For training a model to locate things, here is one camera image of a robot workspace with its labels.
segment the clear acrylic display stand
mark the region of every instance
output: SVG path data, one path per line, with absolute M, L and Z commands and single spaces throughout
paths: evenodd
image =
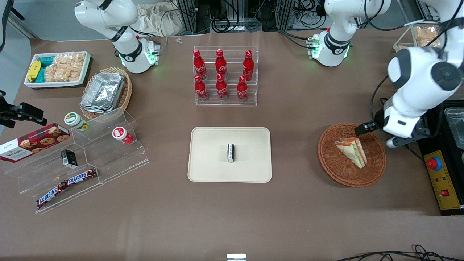
M 60 182 L 96 168 L 95 177 L 64 189 L 36 211 L 45 213 L 150 162 L 144 147 L 137 141 L 131 125 L 134 122 L 130 114 L 118 108 L 90 120 L 86 131 L 72 128 L 72 139 L 16 163 L 2 162 L 4 172 L 18 178 L 20 194 L 32 196 L 31 209 L 37 209 L 36 201 Z M 131 144 L 124 145 L 113 138 L 111 133 L 118 126 L 134 136 Z M 61 151 L 64 149 L 76 154 L 78 168 L 72 170 L 63 166 Z
M 421 47 L 421 46 L 424 45 L 424 44 L 420 43 L 420 40 L 417 39 L 417 36 L 416 36 L 416 34 L 414 32 L 414 28 L 416 26 L 430 26 L 430 27 L 435 27 L 438 30 L 438 24 L 437 23 L 417 23 L 417 24 L 412 24 L 412 25 L 408 26 L 406 31 L 400 36 L 400 38 L 393 45 L 393 49 L 395 50 L 395 52 L 398 52 L 399 50 L 404 49 L 406 47 L 417 47 L 417 46 Z M 406 34 L 408 32 L 411 32 L 412 38 L 406 37 Z M 441 43 L 443 43 L 444 36 L 443 35 L 440 36 L 438 40 Z
M 195 46 L 194 49 L 198 49 L 201 56 L 206 64 L 207 79 L 203 82 L 206 85 L 206 91 L 208 92 L 209 99 L 205 102 L 198 100 L 198 96 L 195 93 L 195 102 L 197 105 L 228 105 L 228 106 L 256 106 L 258 105 L 258 62 L 259 62 L 259 51 L 257 46 Z M 229 99 L 227 101 L 220 101 L 218 92 L 216 89 L 217 73 L 216 73 L 216 50 L 222 49 L 224 52 L 224 58 L 227 61 L 227 92 Z M 245 103 L 238 102 L 237 96 L 237 84 L 238 78 L 243 75 L 243 61 L 245 59 L 245 51 L 251 50 L 253 53 L 253 61 L 255 63 L 253 78 L 251 81 L 246 82 L 248 85 L 248 99 Z

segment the wicker basket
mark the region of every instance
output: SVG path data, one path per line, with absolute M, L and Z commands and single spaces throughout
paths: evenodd
M 317 153 L 325 171 L 337 182 L 349 187 L 366 187 L 377 182 L 385 171 L 387 157 L 382 143 L 372 133 L 358 137 L 366 154 L 367 164 L 358 168 L 336 146 L 341 138 L 355 137 L 353 123 L 340 123 L 330 126 L 319 139 Z
M 127 75 L 127 73 L 123 69 L 114 68 L 114 67 L 103 69 L 103 70 L 101 70 L 101 71 L 99 71 L 97 73 L 100 73 L 100 72 L 108 72 L 108 73 L 117 72 L 117 73 L 119 73 L 119 74 L 121 74 L 121 75 L 123 75 L 125 77 L 123 90 L 122 90 L 121 95 L 119 97 L 119 103 L 116 106 L 116 108 L 122 107 L 122 108 L 126 109 L 127 105 L 129 105 L 130 96 L 132 95 L 132 83 L 130 81 L 129 75 Z M 90 78 L 90 80 L 87 82 L 87 85 L 85 86 L 82 97 L 84 97 L 85 93 L 87 92 L 87 90 L 89 88 L 90 82 L 93 80 L 95 75 L 97 75 L 97 73 L 94 74 L 92 76 L 92 78 Z M 82 108 L 82 106 L 81 106 L 81 111 L 82 111 L 82 114 L 89 120 L 94 119 L 94 118 L 102 115 L 102 113 L 86 111 L 86 110 L 84 110 L 84 108 Z

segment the red emergency stop button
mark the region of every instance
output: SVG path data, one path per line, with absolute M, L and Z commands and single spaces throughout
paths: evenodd
M 440 170 L 442 166 L 441 160 L 438 157 L 432 157 L 428 159 L 426 164 L 429 169 L 432 169 L 435 171 Z
M 450 192 L 447 189 L 441 191 L 441 196 L 449 196 Z

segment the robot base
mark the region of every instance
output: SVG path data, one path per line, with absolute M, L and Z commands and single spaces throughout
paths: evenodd
M 324 41 L 327 33 L 327 31 L 324 31 L 320 34 L 315 34 L 312 38 L 306 40 L 306 46 L 311 48 L 308 49 L 310 59 L 315 59 L 322 65 L 334 67 L 341 64 L 343 59 L 348 56 L 349 46 L 345 50 L 341 48 L 337 49 L 340 50 L 340 53 L 334 54 L 332 50 L 327 47 Z
M 121 56 L 122 65 L 131 73 L 142 73 L 148 70 L 150 67 L 157 65 L 159 60 L 159 45 L 154 45 L 152 41 L 146 39 L 139 39 L 142 43 L 142 52 L 135 58 L 134 61 L 125 61 Z

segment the table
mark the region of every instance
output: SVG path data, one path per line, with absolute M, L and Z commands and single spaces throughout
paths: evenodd
M 314 31 L 300 32 L 312 35 Z M 20 196 L 16 178 L 0 175 L 0 255 L 5 260 L 335 260 L 380 250 L 464 257 L 462 217 L 440 217 L 425 165 L 404 148 L 388 149 L 382 179 L 367 188 L 332 180 L 317 157 L 322 132 L 340 122 L 369 120 L 369 100 L 386 74 L 399 32 L 359 30 L 338 67 L 308 60 L 278 33 L 170 38 L 160 65 L 130 74 L 128 111 L 151 160 L 133 172 L 44 215 Z M 258 106 L 197 107 L 191 73 L 194 45 L 260 48 Z M 91 75 L 118 66 L 111 42 L 32 41 L 32 53 L 87 51 Z M 34 91 L 16 103 L 61 123 L 79 111 L 82 88 Z M 395 92 L 390 82 L 378 98 Z M 267 127 L 269 183 L 193 183 L 187 178 L 190 133 L 197 126 Z M 19 122 L 1 141 L 39 126 Z M 382 142 L 389 137 L 375 133 Z

